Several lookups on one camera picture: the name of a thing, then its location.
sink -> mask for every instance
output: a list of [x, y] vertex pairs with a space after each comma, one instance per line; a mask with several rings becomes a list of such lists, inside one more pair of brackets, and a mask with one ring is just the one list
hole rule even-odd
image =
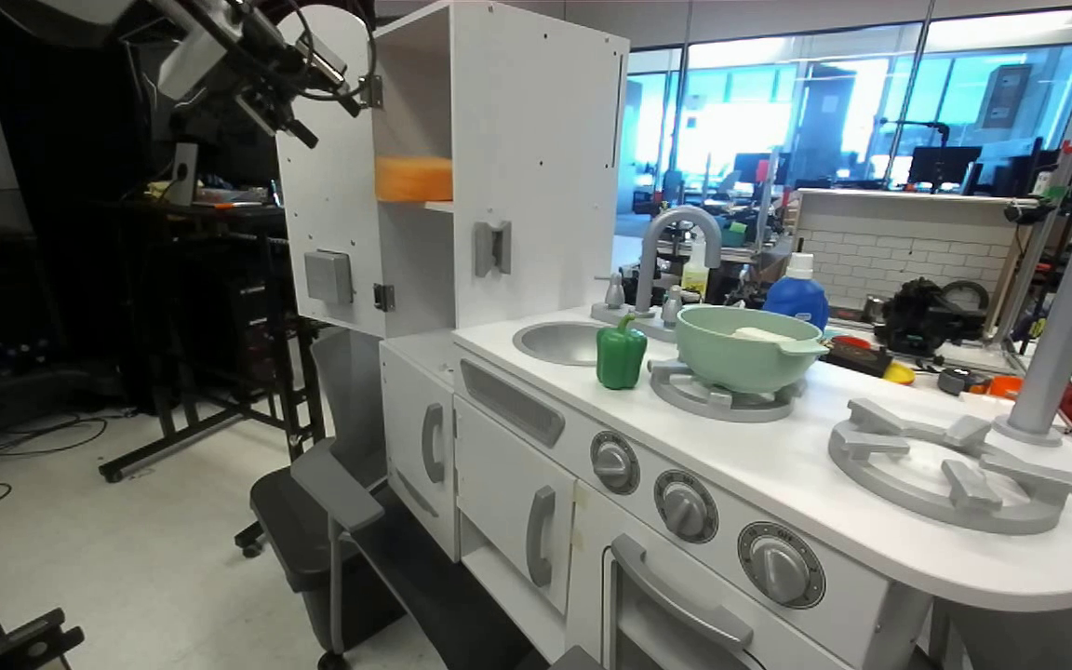
[[581, 323], [581, 318], [529, 323], [515, 336], [515, 346], [539, 362], [592, 367], [596, 332], [601, 323]]

toy kitchen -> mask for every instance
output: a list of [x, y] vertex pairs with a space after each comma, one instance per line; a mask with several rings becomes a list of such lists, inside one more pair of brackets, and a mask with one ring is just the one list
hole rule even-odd
[[[632, 390], [596, 378], [623, 37], [433, 3], [375, 47], [371, 114], [301, 101], [323, 142], [278, 142], [298, 308], [382, 343], [389, 485], [543, 657], [954, 667], [945, 605], [1072, 611], [1072, 436], [823, 362], [740, 395], [665, 338]], [[451, 189], [382, 199], [392, 156]]]

